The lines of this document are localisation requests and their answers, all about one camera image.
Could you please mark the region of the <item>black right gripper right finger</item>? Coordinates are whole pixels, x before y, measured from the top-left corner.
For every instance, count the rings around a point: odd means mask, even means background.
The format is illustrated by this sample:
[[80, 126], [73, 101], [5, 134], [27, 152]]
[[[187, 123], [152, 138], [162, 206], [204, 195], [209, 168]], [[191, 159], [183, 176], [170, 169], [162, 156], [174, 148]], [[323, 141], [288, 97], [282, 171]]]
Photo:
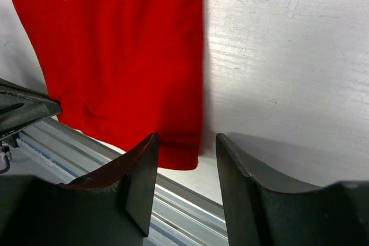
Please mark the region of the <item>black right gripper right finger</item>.
[[367, 245], [368, 183], [326, 187], [289, 177], [216, 136], [230, 245]]

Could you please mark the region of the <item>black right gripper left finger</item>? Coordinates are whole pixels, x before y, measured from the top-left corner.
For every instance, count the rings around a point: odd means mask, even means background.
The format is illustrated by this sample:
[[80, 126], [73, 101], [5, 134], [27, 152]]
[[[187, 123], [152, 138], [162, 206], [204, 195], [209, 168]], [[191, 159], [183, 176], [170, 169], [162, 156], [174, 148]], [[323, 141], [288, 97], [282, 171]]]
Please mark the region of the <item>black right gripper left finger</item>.
[[149, 235], [159, 136], [68, 184], [1, 177], [2, 245], [142, 245]]

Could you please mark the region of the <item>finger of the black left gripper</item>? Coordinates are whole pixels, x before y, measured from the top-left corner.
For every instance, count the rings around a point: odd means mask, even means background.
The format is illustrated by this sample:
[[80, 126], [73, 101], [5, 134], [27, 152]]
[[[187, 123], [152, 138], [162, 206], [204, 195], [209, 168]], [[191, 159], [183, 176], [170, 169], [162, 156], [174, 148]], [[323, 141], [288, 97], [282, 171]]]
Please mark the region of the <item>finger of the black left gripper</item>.
[[1, 140], [62, 112], [48, 95], [1, 79]]

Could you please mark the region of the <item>red t-shirt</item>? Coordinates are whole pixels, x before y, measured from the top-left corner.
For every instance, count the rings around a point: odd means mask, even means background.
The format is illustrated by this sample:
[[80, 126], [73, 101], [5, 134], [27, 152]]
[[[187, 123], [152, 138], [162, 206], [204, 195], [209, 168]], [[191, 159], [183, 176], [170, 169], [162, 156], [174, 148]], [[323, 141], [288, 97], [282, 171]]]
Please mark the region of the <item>red t-shirt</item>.
[[12, 0], [60, 122], [122, 150], [160, 136], [192, 170], [202, 137], [202, 0]]

